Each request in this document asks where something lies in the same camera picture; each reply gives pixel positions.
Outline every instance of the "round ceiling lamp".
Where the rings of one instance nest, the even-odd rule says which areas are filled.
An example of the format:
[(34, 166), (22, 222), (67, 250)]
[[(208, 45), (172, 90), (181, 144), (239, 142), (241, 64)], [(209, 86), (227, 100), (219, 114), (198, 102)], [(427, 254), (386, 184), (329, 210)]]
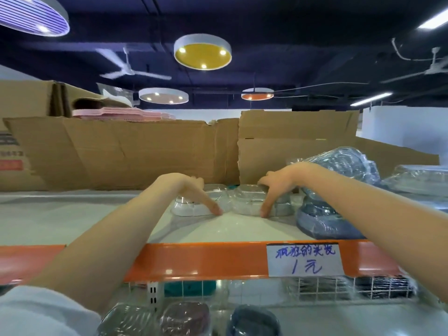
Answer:
[(188, 68), (212, 71), (232, 61), (230, 44), (210, 34), (184, 35), (174, 43), (174, 57)]
[(179, 105), (188, 102), (188, 93), (173, 88), (144, 88), (138, 91), (141, 100), (161, 105)]
[(255, 87), (255, 90), (253, 88), (248, 88), (247, 90), (243, 90), (243, 92), (258, 92), (256, 94), (242, 94), (241, 97), (244, 100), (250, 100), (250, 101), (260, 101), (260, 100), (268, 100), (272, 99), (274, 97), (274, 90), (271, 90), (270, 88), (264, 88), (264, 87)]
[(46, 37), (70, 32), (69, 16), (56, 0), (0, 0), (0, 25)]

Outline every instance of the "hand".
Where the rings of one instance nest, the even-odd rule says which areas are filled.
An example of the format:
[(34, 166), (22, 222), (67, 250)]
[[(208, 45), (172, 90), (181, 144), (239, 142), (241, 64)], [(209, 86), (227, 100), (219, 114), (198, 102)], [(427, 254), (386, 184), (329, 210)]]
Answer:
[(207, 193), (204, 192), (204, 179), (189, 177), (187, 175), (181, 173), (170, 173), (161, 175), (159, 179), (169, 178), (170, 180), (174, 180), (179, 182), (180, 189), (178, 194), (182, 197), (186, 197), (187, 199), (204, 204), (212, 214), (222, 215), (223, 211), (217, 202), (211, 199)]
[(283, 194), (291, 191), (296, 186), (303, 185), (298, 179), (303, 176), (303, 169), (308, 163), (295, 163), (285, 168), (271, 172), (258, 181), (259, 185), (269, 186), (266, 199), (260, 209), (260, 215), (267, 218), (271, 213), (272, 205)]

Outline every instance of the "forearm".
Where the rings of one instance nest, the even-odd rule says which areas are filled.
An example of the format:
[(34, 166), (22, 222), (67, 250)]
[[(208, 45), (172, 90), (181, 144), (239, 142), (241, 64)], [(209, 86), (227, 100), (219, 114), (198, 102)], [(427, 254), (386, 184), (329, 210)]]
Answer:
[(448, 301), (448, 214), (315, 164), (304, 164), (303, 172), (296, 173), (297, 183), (317, 192), (406, 271)]
[(77, 238), (28, 285), (98, 310), (122, 282), (181, 183), (160, 177)]

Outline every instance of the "white wall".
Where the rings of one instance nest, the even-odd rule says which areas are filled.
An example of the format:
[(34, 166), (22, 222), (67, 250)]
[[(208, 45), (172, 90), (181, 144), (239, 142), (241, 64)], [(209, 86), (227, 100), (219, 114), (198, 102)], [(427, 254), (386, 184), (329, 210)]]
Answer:
[[(160, 112), (170, 113), (176, 117), (176, 119), (182, 120), (203, 120), (209, 123), (212, 120), (225, 119), (225, 118), (239, 118), (242, 111), (247, 110), (160, 110)], [(291, 111), (291, 109), (281, 109), (281, 110), (265, 110), (265, 111)]]
[(0, 80), (39, 80), (39, 79), (0, 65)]
[(448, 165), (448, 108), (374, 106), (364, 109), (363, 138), (438, 154)]

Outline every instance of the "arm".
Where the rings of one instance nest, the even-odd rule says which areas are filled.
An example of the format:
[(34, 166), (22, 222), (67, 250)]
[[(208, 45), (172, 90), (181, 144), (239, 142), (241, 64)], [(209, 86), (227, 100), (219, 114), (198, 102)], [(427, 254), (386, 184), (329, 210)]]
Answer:
[(58, 291), (98, 311), (120, 285), (168, 205), (178, 194), (221, 214), (202, 190), (202, 179), (160, 176), (138, 197), (117, 208), (64, 249), (27, 285)]
[(448, 301), (448, 214), (339, 175), (313, 163), (296, 163), (260, 179), (269, 186), (262, 215), (294, 186), (317, 192), (369, 240), (440, 299)]

